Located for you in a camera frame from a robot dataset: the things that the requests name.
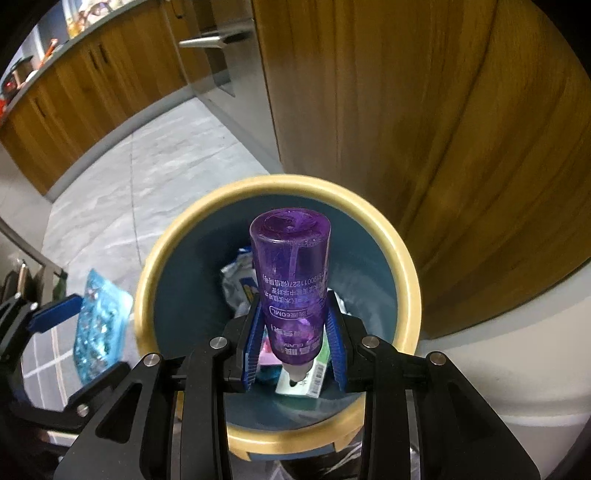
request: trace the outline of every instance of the blue gripper pad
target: blue gripper pad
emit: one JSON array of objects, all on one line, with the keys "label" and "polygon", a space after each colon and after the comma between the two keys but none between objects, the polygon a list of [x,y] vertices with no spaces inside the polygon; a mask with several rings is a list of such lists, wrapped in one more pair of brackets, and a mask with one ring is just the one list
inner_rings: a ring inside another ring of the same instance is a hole
[{"label": "blue gripper pad", "polygon": [[244,369],[242,371],[242,385],[249,390],[255,381],[258,357],[261,353],[262,334],[265,330],[265,316],[262,313],[261,302],[256,305],[252,319],[251,331],[244,349]]},{"label": "blue gripper pad", "polygon": [[69,297],[44,305],[35,312],[27,329],[31,333],[44,333],[80,313],[82,297],[75,293]]},{"label": "blue gripper pad", "polygon": [[344,392],[347,386],[347,353],[343,346],[342,333],[336,317],[337,315],[341,315],[341,313],[336,312],[335,308],[338,308],[336,302],[329,301],[329,315],[324,327],[326,328],[326,337],[329,341],[330,357],[335,380],[339,384],[339,390]]}]

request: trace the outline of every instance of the trash can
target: trash can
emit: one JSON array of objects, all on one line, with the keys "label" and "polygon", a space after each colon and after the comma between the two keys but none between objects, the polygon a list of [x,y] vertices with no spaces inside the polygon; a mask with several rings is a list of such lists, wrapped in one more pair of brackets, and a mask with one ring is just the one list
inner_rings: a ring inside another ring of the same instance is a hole
[{"label": "trash can", "polygon": [[[254,177],[196,201],[163,233],[147,258],[135,298],[141,355],[187,355],[198,339],[222,333],[233,313],[220,287],[220,269],[250,244],[260,213],[304,207],[332,226],[328,286],[367,331],[414,353],[421,323],[417,273],[402,239],[358,195],[328,181],[296,175]],[[363,426],[365,400],[342,394],[333,378],[320,398],[278,395],[255,383],[226,394],[230,451],[246,460],[294,459],[343,449]]]}]

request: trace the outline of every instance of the cabinet door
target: cabinet door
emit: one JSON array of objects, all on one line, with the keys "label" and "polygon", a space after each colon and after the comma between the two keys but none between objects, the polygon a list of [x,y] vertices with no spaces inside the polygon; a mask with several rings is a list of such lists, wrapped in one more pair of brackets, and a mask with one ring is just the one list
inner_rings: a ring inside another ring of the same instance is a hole
[{"label": "cabinet door", "polygon": [[186,85],[157,1],[109,21],[94,42],[103,77],[127,117]]},{"label": "cabinet door", "polygon": [[41,193],[70,166],[56,143],[47,112],[37,95],[21,98],[0,127],[0,141],[23,175]]},{"label": "cabinet door", "polygon": [[63,126],[65,141],[79,158],[126,118],[100,70],[89,39],[72,47],[43,73],[50,114]]}]

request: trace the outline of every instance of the metal screw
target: metal screw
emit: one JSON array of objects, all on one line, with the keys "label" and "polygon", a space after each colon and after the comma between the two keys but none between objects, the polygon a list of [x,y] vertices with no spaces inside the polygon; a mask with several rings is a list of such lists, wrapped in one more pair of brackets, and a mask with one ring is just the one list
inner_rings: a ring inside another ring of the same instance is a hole
[{"label": "metal screw", "polygon": [[76,413],[78,414],[79,417],[86,417],[89,413],[90,409],[88,408],[88,405],[86,405],[86,403],[81,403],[80,405],[78,405],[76,407]]},{"label": "metal screw", "polygon": [[429,355],[429,360],[433,365],[443,365],[447,362],[447,357],[441,352],[433,352]]},{"label": "metal screw", "polygon": [[361,343],[367,348],[376,348],[379,345],[379,338],[374,337],[373,335],[368,335],[367,337],[363,337]]},{"label": "metal screw", "polygon": [[153,367],[154,365],[158,365],[160,362],[160,356],[157,353],[149,353],[144,357],[144,365],[146,367]]},{"label": "metal screw", "polygon": [[211,348],[224,348],[228,344],[228,340],[225,337],[215,337],[209,342]]}]

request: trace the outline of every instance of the yellow trash can rim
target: yellow trash can rim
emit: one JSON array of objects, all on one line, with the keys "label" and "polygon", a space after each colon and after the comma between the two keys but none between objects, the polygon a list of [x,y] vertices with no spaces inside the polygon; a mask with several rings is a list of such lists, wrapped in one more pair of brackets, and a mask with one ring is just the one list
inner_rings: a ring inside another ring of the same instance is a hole
[{"label": "yellow trash can rim", "polygon": [[[329,181],[286,174],[252,177],[221,187],[196,201],[170,224],[146,259],[135,293],[134,328],[139,354],[160,351],[153,317],[156,287],[180,241],[213,212],[239,200],[268,194],[319,200],[346,213],[369,232],[388,261],[396,285],[398,315],[392,344],[399,352],[412,355],[421,327],[421,293],[413,261],[398,232],[382,213],[355,193]],[[331,418],[300,429],[262,431],[228,424],[228,445],[242,458],[248,457],[245,452],[289,455],[331,443],[339,451],[363,426],[364,414],[365,397],[361,396]],[[342,439],[347,439],[346,443],[339,442]]]}]

